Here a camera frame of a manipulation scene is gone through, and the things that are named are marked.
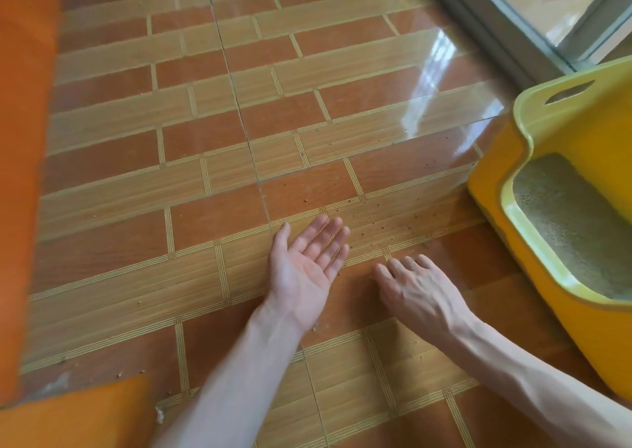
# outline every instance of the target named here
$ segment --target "forearm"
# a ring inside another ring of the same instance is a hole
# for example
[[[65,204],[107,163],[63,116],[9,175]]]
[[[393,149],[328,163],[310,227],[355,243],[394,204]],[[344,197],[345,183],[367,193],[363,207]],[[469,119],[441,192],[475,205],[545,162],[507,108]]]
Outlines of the forearm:
[[[564,447],[628,447],[632,412],[476,320],[441,349]]]
[[[249,448],[274,398],[301,333],[264,303],[230,354],[157,447]]]

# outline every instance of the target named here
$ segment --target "hand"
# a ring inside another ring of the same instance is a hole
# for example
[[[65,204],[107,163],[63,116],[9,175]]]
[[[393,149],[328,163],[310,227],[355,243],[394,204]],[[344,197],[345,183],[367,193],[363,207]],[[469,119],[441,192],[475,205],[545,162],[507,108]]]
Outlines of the hand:
[[[400,322],[439,349],[477,319],[458,288],[425,255],[375,267],[380,298]]]
[[[319,215],[288,247],[289,232],[285,222],[274,235],[268,256],[267,301],[278,316],[288,316],[303,335],[318,320],[329,287],[349,255],[349,246],[343,243],[351,230],[343,227],[339,217],[327,223],[327,217]]]

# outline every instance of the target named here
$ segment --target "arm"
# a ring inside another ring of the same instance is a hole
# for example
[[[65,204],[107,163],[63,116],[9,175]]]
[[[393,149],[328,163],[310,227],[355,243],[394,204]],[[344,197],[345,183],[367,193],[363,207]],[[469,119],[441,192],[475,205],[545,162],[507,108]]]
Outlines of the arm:
[[[350,231],[341,227],[340,218],[328,223],[320,215],[288,247],[290,228],[283,224],[269,255],[266,300],[155,447],[252,446],[283,373],[320,316],[329,286],[349,254],[343,242]]]
[[[413,332],[505,397],[563,447],[632,446],[632,411],[544,363],[479,320],[423,255],[378,265],[381,298]]]

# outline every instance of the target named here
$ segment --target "left hand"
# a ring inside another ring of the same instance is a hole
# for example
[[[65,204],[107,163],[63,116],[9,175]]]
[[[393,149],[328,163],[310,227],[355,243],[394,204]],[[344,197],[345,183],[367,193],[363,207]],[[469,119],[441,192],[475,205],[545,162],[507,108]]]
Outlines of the left hand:
[[[318,320],[329,287],[349,255],[349,246],[343,243],[351,230],[339,217],[328,223],[325,215],[319,215],[288,247],[289,233],[285,222],[274,235],[267,302],[303,335]]]

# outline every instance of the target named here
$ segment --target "yellow litter box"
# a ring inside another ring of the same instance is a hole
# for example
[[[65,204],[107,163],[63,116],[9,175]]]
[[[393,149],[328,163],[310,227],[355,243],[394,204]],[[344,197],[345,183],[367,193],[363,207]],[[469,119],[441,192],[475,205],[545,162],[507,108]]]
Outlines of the yellow litter box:
[[[597,373],[632,401],[632,57],[520,94],[468,187]]]

